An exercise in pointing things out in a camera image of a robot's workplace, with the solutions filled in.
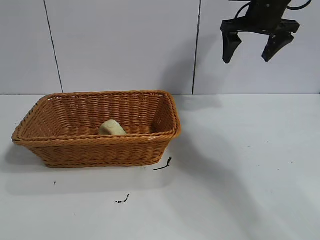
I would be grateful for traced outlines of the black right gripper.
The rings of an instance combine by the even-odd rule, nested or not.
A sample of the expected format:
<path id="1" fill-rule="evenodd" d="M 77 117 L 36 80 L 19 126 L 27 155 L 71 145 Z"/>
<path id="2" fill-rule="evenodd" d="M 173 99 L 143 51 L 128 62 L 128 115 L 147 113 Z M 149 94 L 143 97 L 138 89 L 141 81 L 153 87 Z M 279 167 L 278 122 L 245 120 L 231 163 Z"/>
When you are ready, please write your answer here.
<path id="1" fill-rule="evenodd" d="M 300 28 L 297 21 L 282 18 L 290 2 L 290 0 L 252 0 L 245 16 L 223 20 L 220 30 L 223 38 L 224 63 L 230 63 L 236 49 L 242 43 L 238 32 L 270 35 L 262 53 L 265 62 L 269 62 L 282 48 L 290 44 L 294 40 L 291 33 L 296 33 Z"/>

